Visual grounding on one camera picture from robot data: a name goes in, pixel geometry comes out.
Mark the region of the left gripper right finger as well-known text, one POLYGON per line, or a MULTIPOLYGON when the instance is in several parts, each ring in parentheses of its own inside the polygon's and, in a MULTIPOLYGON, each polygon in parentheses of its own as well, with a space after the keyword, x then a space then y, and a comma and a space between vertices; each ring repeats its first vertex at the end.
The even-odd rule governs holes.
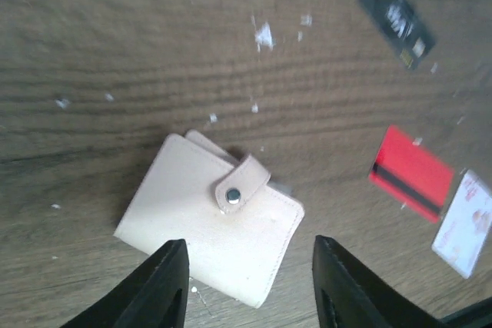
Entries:
POLYGON ((312 274, 322 328, 491 326, 491 298, 436 318, 400 295, 331 237, 315 237, 312 274))

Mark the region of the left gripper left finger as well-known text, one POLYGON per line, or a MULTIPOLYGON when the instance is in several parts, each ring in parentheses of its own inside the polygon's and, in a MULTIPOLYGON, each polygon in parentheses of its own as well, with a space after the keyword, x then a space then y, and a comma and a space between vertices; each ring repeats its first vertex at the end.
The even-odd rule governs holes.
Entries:
POLYGON ((189 260, 185 240, 169 240, 114 289, 64 327, 183 327, 189 260))

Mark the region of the beige leather card holder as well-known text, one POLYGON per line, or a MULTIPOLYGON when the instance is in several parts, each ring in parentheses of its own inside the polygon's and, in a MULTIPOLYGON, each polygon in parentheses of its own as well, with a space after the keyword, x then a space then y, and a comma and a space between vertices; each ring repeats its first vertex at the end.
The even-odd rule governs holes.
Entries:
POLYGON ((165 138, 115 236, 146 254, 185 240, 192 278, 258 308, 303 217, 255 157, 191 130, 165 138))

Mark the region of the white card pink pattern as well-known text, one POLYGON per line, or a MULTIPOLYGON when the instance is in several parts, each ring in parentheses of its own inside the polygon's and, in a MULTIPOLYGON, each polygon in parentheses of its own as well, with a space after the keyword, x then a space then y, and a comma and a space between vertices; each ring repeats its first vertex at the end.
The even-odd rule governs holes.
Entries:
POLYGON ((448 207, 431 249, 464 279, 475 268, 491 227, 491 190, 468 170, 448 207))

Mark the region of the red card black stripe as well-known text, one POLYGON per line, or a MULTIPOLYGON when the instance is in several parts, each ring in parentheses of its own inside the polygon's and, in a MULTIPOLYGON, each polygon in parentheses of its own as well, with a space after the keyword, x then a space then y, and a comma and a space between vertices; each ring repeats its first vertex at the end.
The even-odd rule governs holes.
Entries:
POLYGON ((368 178, 435 224, 440 218, 454 169, 395 125, 388 127, 368 178))

